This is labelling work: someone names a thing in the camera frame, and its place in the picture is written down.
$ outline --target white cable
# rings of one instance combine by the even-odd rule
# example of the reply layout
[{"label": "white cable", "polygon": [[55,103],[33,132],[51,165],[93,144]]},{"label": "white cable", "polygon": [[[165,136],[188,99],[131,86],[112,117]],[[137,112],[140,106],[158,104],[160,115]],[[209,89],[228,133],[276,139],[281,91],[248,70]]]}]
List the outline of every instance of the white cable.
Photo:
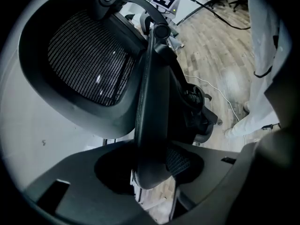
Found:
[{"label": "white cable", "polygon": [[214,89],[218,90],[218,91],[221,93],[222,97],[229,103],[229,105],[230,105],[230,107],[231,107],[231,109],[232,109],[232,112],[233,112],[233,114],[235,115],[236,119],[237,119],[238,121],[240,121],[239,118],[238,118],[238,116],[235,114],[235,112],[234,112],[234,110],[233,110],[233,106],[232,106],[231,103],[224,97],[223,93],[222,93],[219,89],[217,89],[217,88],[215,88],[213,85],[211,85],[210,82],[208,82],[208,81],[206,81],[206,80],[203,80],[203,79],[201,79],[201,78],[199,78],[199,77],[197,77],[197,76],[189,76],[189,75],[185,75],[185,74],[184,74],[184,76],[186,76],[186,77],[194,77],[194,78],[198,78],[199,80],[208,83],[211,87],[213,87]]}]

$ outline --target wooden floor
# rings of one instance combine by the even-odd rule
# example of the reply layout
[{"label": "wooden floor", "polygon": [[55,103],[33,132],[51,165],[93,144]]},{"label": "wooden floor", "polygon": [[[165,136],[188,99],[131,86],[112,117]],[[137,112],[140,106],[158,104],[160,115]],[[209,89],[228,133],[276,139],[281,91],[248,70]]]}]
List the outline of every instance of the wooden floor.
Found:
[{"label": "wooden floor", "polygon": [[[214,10],[235,26],[249,26],[246,7],[238,7],[236,13],[228,5],[215,6]],[[177,31],[177,39],[185,45],[177,51],[184,74],[200,77],[220,89],[231,102],[239,119],[244,118],[246,113],[243,111],[243,103],[249,100],[254,72],[251,30],[233,29],[203,8],[179,25]],[[237,123],[229,104],[207,83],[196,78],[187,78],[187,81],[200,86],[212,96],[211,109],[223,120],[223,124],[215,126],[211,138],[201,146],[239,152],[244,146],[244,138],[226,139],[224,136],[224,131]],[[247,135],[246,143],[258,140],[268,132],[260,130]],[[168,221],[174,187],[175,182],[170,178],[152,190],[142,191],[143,203],[155,203],[166,198],[160,205],[148,210],[159,224]]]}]

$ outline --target chair wheel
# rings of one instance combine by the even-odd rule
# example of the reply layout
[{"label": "chair wheel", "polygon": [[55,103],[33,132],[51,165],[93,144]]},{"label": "chair wheel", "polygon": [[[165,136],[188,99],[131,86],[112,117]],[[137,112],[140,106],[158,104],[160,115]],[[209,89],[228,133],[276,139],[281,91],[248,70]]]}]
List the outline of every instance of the chair wheel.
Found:
[{"label": "chair wheel", "polygon": [[222,121],[221,119],[218,119],[218,120],[217,120],[217,124],[220,126],[220,125],[223,124],[223,121]]}]

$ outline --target black cable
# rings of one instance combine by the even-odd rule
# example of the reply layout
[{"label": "black cable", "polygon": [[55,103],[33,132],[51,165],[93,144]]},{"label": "black cable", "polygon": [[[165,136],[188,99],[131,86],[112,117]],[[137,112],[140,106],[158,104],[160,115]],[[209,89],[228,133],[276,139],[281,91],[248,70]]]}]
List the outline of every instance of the black cable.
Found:
[{"label": "black cable", "polygon": [[238,30],[248,30],[250,29],[250,27],[247,28],[239,28],[236,26],[232,26],[228,21],[226,21],[224,18],[220,17],[217,13],[215,13],[212,9],[208,8],[207,6],[205,6],[204,4],[198,2],[197,0],[191,0],[192,2],[195,2],[197,4],[199,4],[201,7],[206,8],[207,10],[209,10],[210,12],[212,12],[214,14],[215,17],[217,17],[218,19],[220,19],[222,22],[226,23],[227,25],[229,25],[232,28],[238,29]]}]

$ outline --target caster wheel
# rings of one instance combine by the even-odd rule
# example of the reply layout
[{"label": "caster wheel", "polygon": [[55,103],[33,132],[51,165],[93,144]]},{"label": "caster wheel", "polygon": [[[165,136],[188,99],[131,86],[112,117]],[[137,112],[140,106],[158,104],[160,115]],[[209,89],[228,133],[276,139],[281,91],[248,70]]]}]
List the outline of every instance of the caster wheel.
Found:
[{"label": "caster wheel", "polygon": [[218,120],[217,120],[217,124],[220,126],[220,125],[223,124],[223,121],[222,121],[221,119],[218,119]]}]

